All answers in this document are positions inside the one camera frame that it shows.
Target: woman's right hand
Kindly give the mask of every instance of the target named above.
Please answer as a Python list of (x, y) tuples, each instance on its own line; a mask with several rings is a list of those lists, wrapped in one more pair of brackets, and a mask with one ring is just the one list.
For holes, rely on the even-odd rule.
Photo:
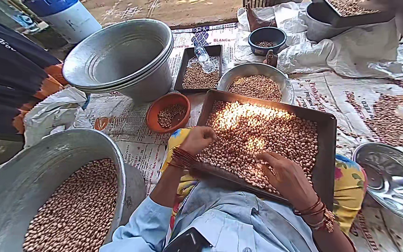
[(316, 192), (303, 173), (303, 169), (295, 162), (277, 153), (261, 153), (257, 160), (264, 160), (273, 172), (263, 164), (258, 167), (267, 176), (270, 184), (286, 198), (297, 210), (305, 210), (318, 200)]

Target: red bangle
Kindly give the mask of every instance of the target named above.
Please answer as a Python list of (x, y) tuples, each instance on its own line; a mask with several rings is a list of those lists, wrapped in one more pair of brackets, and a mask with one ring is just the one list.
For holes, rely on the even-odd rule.
[[(322, 204), (321, 208), (314, 211), (314, 209), (319, 205)], [(295, 215), (298, 216), (311, 216), (311, 215), (316, 215), (323, 212), (323, 218), (320, 222), (318, 223), (314, 223), (314, 224), (310, 224), (308, 222), (306, 222), (306, 224), (311, 227), (314, 231), (316, 230), (320, 230), (320, 229), (325, 229), (327, 232), (331, 233), (334, 231), (334, 222), (335, 222), (335, 216), (334, 214), (329, 211), (326, 208), (326, 205), (324, 203), (322, 203), (321, 198), (318, 197), (318, 200), (316, 201), (316, 203), (309, 207), (308, 209), (305, 209), (303, 211), (298, 211), (296, 209), (293, 210), (293, 213)]]
[(174, 164), (170, 165), (180, 167), (182, 169), (189, 169), (190, 166), (196, 162), (196, 159), (194, 156), (189, 154), (187, 151), (180, 149), (179, 147), (175, 147), (172, 151), (172, 160), (174, 161)]

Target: dirt ground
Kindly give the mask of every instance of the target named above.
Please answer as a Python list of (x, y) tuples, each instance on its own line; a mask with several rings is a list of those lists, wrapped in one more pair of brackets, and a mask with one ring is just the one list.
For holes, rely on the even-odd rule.
[(102, 26), (132, 18), (154, 18), (171, 28), (237, 21), (242, 0), (82, 0)]

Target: tray of peanuts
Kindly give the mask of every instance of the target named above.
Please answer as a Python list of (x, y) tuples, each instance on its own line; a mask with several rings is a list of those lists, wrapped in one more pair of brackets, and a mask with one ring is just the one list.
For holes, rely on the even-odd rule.
[(197, 125), (211, 127), (218, 138), (197, 155), (197, 171), (288, 204), (256, 166), (260, 162), (255, 160), (257, 154), (276, 152), (303, 168), (307, 180), (332, 209), (337, 126), (334, 115), (209, 90)]

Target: black metal tray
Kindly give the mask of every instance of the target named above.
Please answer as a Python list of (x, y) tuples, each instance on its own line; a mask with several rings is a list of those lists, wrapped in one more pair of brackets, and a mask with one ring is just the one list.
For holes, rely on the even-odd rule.
[[(215, 101), (229, 101), (229, 102), (244, 102), (254, 105), (266, 106), (276, 109), (284, 109), (288, 112), (293, 112), (300, 118), (311, 120), (317, 123), (318, 133), (318, 154), (316, 155), (316, 162), (313, 166), (312, 183), (316, 193), (322, 198), (323, 203), (328, 209), (332, 210), (334, 201), (334, 172), (335, 172), (335, 141), (337, 133), (337, 119), (334, 115), (313, 110), (302, 108), (298, 106), (288, 105), (285, 103), (272, 102), (268, 100), (262, 100), (243, 96), (240, 94), (228, 93), (218, 90), (209, 90), (201, 114), (198, 119), (197, 125), (204, 126), (208, 120), (209, 114), (212, 110), (212, 106)], [(235, 184), (239, 184), (246, 191), (254, 192), (259, 196), (270, 198), (279, 201), (284, 204), (288, 204), (288, 201), (274, 193), (259, 189), (248, 184), (245, 180), (239, 178), (233, 173), (227, 172), (223, 169), (209, 164), (198, 163), (194, 166), (194, 169), (200, 172), (209, 173), (217, 177), (222, 177)]]
[(315, 4), (324, 5), (325, 11), (322, 19), (326, 20), (327, 23), (330, 23), (335, 28), (383, 23), (388, 22), (395, 17), (395, 13), (387, 11), (342, 17), (339, 11), (335, 9), (328, 0), (313, 0), (313, 2)]
[[(219, 80), (222, 76), (222, 45), (210, 45), (204, 47), (209, 56), (219, 56)], [(186, 48), (183, 52), (183, 59), (181, 61), (180, 71), (178, 72), (174, 89), (182, 94), (193, 94), (193, 93), (206, 93), (210, 89), (216, 88), (183, 88), (183, 78), (186, 73), (186, 67), (188, 65), (189, 59), (195, 56), (194, 48)]]

